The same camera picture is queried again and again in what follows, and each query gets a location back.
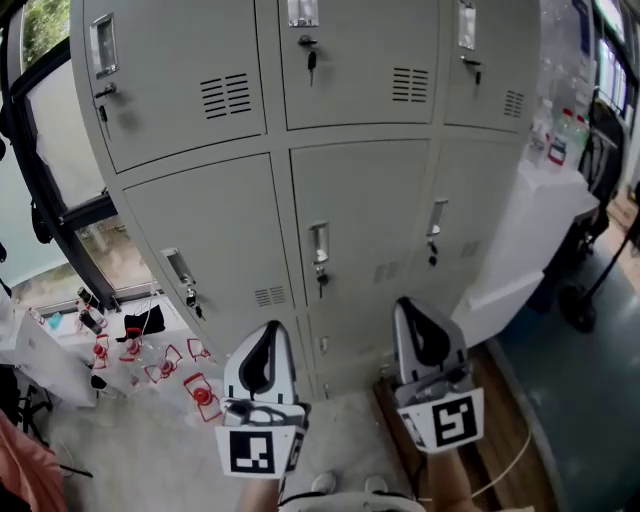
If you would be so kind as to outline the blue poster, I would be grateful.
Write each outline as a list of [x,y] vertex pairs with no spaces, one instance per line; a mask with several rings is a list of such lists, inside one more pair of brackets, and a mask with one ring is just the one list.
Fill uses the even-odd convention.
[[578,31],[580,51],[586,56],[591,56],[591,14],[586,0],[571,0],[573,9],[578,18]]

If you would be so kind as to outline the black window frame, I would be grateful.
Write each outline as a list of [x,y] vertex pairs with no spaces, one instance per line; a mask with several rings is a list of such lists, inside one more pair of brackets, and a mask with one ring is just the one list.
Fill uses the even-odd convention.
[[[104,307],[161,290],[111,198],[71,62],[72,0],[0,0],[0,285],[22,309]],[[30,202],[53,240],[40,244]]]

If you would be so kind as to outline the clothes rack with garments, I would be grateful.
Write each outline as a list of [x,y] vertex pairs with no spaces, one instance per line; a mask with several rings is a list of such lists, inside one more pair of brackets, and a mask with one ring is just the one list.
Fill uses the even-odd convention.
[[626,163],[629,128],[600,97],[596,86],[588,109],[587,140],[578,170],[588,191],[604,205],[616,195]]

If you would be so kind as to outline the person's left forearm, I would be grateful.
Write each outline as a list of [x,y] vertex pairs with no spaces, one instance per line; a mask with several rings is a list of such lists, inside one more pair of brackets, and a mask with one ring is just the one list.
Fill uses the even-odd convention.
[[278,512],[280,481],[248,479],[244,482],[236,512]]

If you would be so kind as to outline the black tripod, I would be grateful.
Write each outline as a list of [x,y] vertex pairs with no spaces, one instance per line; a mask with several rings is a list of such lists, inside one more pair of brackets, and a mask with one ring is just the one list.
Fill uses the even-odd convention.
[[53,402],[48,391],[44,389],[43,392],[44,399],[38,403],[33,401],[34,396],[38,394],[38,388],[33,384],[29,384],[26,394],[22,395],[14,369],[0,365],[0,410],[14,426],[20,427],[23,433],[31,433],[36,441],[49,448],[50,444],[44,439],[35,422],[38,412],[53,411]]

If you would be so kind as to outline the black cloth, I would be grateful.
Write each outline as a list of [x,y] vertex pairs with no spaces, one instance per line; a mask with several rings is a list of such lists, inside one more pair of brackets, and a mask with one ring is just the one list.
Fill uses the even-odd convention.
[[123,325],[125,334],[116,339],[118,343],[125,341],[128,328],[140,328],[142,336],[160,333],[165,330],[164,315],[159,305],[153,306],[140,314],[125,315]]

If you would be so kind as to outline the cluster of clear plastic bottles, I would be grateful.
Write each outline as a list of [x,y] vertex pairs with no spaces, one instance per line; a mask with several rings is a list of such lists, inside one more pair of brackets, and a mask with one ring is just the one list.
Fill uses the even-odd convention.
[[532,168],[559,172],[577,166],[586,142],[588,64],[580,52],[543,52],[536,102],[523,149]]

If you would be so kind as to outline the grey metal locker cabinet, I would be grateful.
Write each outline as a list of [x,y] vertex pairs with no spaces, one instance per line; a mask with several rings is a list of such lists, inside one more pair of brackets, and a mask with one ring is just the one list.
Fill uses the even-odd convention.
[[[216,355],[276,319],[300,388],[333,397],[385,373],[396,299],[451,314],[487,267],[532,116],[540,2],[438,1],[430,123],[290,130],[279,0],[72,0],[76,91],[101,174]],[[396,140],[430,143],[397,287],[309,303],[291,150]]]

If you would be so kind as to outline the person's white printed shirt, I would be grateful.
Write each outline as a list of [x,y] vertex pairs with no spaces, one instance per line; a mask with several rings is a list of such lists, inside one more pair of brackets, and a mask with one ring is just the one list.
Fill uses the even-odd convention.
[[395,494],[339,492],[305,493],[290,497],[278,512],[426,512],[418,502]]

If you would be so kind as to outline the wooden slatted platform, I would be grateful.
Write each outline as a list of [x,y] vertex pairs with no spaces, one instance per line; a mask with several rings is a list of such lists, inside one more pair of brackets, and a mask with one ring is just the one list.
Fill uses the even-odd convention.
[[[559,512],[533,434],[488,348],[478,345],[470,356],[474,382],[484,389],[485,433],[458,452],[475,494],[474,503],[485,511]],[[426,456],[415,448],[395,411],[391,381],[376,382],[373,393],[409,482],[408,495],[420,498],[426,512],[433,512]]]

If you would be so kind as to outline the white carton box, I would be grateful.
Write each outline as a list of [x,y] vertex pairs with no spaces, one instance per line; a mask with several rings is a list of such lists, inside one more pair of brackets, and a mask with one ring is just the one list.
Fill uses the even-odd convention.
[[10,334],[0,324],[0,363],[16,367],[72,406],[90,408],[97,404],[89,367],[63,348],[28,312],[14,312]]

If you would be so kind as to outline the black standing fan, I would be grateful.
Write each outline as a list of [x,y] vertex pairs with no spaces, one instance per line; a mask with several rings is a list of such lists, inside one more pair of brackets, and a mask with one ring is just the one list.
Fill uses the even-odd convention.
[[633,191],[633,201],[638,206],[638,212],[622,243],[596,282],[588,290],[574,285],[567,285],[559,293],[558,303],[564,319],[581,333],[590,333],[594,330],[597,313],[593,299],[596,292],[608,278],[628,243],[640,240],[640,179]]

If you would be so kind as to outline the black and white device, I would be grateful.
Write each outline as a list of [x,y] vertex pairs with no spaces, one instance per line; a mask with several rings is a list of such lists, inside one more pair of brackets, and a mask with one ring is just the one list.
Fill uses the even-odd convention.
[[98,375],[91,376],[90,385],[98,398],[116,399],[119,396],[119,392]]

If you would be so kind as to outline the person's right forearm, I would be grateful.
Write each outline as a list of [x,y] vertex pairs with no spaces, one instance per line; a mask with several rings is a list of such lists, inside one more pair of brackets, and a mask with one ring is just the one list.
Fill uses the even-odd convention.
[[471,485],[456,449],[427,456],[434,512],[477,512]]

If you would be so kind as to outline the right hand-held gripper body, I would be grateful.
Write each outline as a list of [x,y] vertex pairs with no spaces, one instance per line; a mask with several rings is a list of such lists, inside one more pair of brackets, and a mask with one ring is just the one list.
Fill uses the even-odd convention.
[[465,362],[394,389],[396,411],[419,451],[442,453],[484,436],[484,390],[472,370]]

